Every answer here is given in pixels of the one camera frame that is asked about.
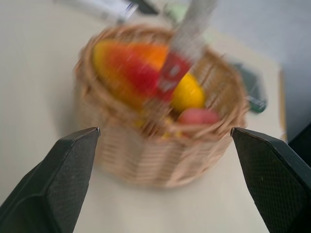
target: yellow fruit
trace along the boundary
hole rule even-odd
[[[183,112],[188,108],[203,108],[205,95],[196,78],[187,73],[173,93],[172,107]]]

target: woven basket rim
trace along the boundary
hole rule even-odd
[[[138,119],[146,119],[144,115],[139,115],[134,109],[123,103],[122,101],[113,97],[104,84],[97,78],[98,75],[95,72],[92,64],[92,50],[93,47],[102,40],[109,37],[121,35],[123,33],[155,33],[157,35],[162,35],[167,37],[169,40],[173,36],[173,31],[168,31],[164,28],[152,27],[146,25],[134,25],[134,26],[118,26],[107,28],[102,31],[98,36],[92,37],[88,44],[81,51],[81,59],[77,66],[75,67],[75,72],[84,72],[83,80],[80,80],[91,88],[95,98],[98,98],[103,104],[108,107],[109,114],[112,118],[116,119],[119,123],[123,125],[128,125]],[[221,56],[216,52],[211,51],[209,48],[206,49],[205,54],[212,56],[214,62],[217,65],[222,66],[226,71],[228,71],[234,78],[235,87],[237,88],[237,93],[239,96],[238,103],[236,104],[234,110],[224,117],[221,121],[212,125],[181,125],[177,122],[172,124],[167,124],[162,122],[162,127],[170,133],[175,132],[195,132],[192,138],[186,137],[170,137],[170,140],[177,140],[181,143],[198,143],[200,141],[217,141],[224,137],[230,132],[232,127],[244,127],[245,126],[245,114],[248,111],[248,103],[244,98],[246,96],[245,90],[243,88],[243,83],[240,75],[228,64],[226,64]]]

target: white table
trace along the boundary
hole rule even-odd
[[[57,139],[76,130],[72,69],[80,48],[106,26],[63,5],[27,2],[10,0],[0,6],[0,203]],[[247,60],[263,72],[269,107],[260,115],[249,113],[248,125],[280,138],[278,65],[213,30],[212,37],[217,51]],[[268,231],[231,144],[205,176],[176,189],[127,186],[93,171],[75,228],[75,233],[86,232]]]

